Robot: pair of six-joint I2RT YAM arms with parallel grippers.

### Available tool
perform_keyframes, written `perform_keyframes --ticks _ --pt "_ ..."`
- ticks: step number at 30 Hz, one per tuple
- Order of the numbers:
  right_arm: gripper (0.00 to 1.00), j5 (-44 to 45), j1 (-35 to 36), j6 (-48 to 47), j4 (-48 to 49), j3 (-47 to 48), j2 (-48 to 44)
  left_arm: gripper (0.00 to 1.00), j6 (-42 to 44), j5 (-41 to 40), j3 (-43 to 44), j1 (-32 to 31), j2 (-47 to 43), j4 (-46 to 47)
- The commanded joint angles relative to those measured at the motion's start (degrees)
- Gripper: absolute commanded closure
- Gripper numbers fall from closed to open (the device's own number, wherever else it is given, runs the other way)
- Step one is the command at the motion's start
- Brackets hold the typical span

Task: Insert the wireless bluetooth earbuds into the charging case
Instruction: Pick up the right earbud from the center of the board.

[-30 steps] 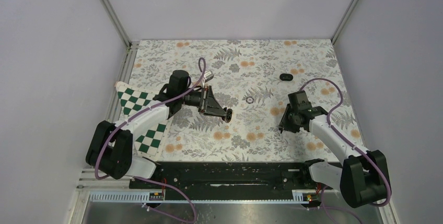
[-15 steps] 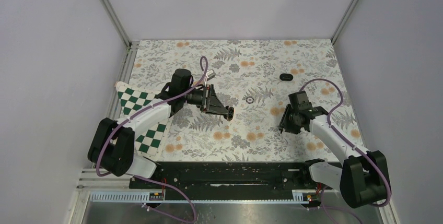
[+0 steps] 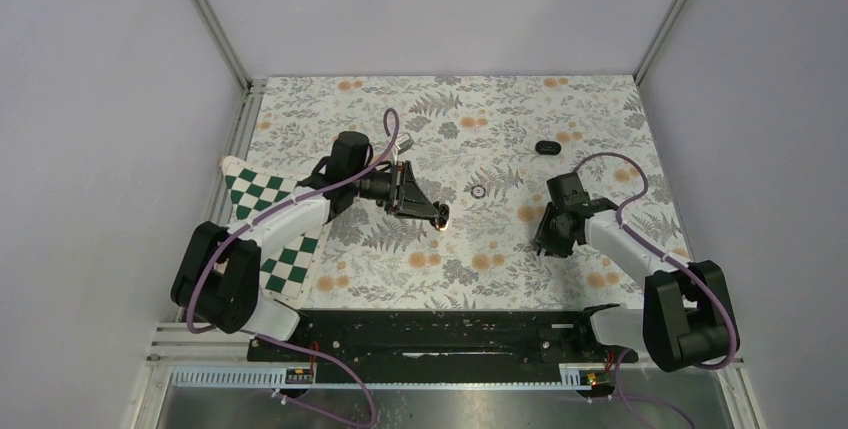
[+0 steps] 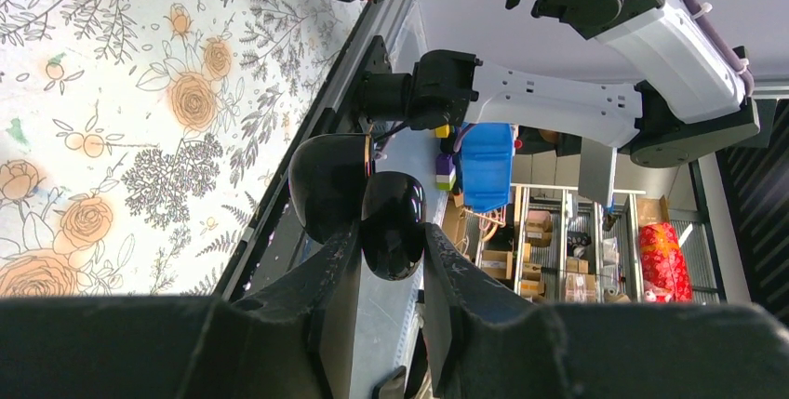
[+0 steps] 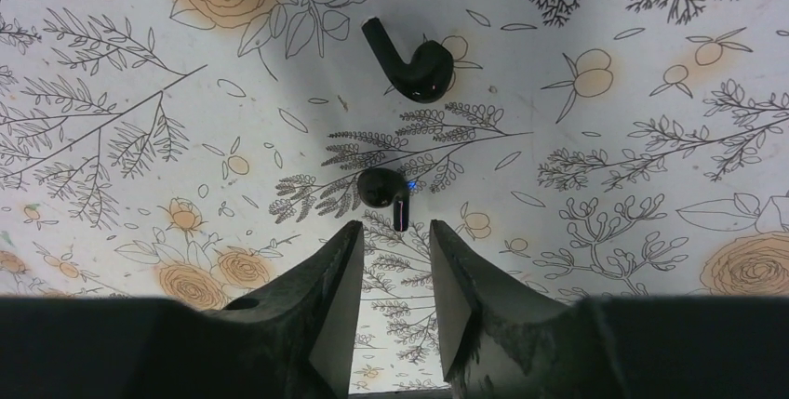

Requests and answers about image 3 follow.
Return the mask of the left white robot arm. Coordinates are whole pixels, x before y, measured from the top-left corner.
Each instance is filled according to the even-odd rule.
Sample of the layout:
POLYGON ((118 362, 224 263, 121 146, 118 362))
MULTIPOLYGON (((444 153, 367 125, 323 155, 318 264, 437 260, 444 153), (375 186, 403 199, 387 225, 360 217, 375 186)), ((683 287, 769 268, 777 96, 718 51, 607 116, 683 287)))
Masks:
POLYGON ((356 199, 375 202, 388 215, 447 228, 448 204, 431 201, 408 161, 395 162, 385 151, 372 155, 369 138, 359 132, 338 135, 330 154, 282 201, 237 228, 211 221, 196 227, 171 288, 171 299, 186 311, 190 332, 219 330, 272 338, 288 360, 309 350, 310 334, 299 326, 297 310, 263 294, 260 268, 296 237, 334 221, 356 199))

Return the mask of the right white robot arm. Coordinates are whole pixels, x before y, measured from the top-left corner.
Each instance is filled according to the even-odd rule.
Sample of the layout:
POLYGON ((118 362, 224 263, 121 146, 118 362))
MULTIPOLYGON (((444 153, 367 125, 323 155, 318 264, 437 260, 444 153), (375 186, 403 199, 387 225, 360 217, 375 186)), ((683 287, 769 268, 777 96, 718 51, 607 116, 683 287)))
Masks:
POLYGON ((547 182, 550 201, 533 239, 546 256, 568 258, 578 246, 608 257, 643 291, 643 306, 599 309, 573 335, 575 351, 597 361, 613 346, 647 353, 662 370, 721 368, 741 342, 721 267, 684 262, 623 221, 607 198, 590 197, 576 173, 547 182))

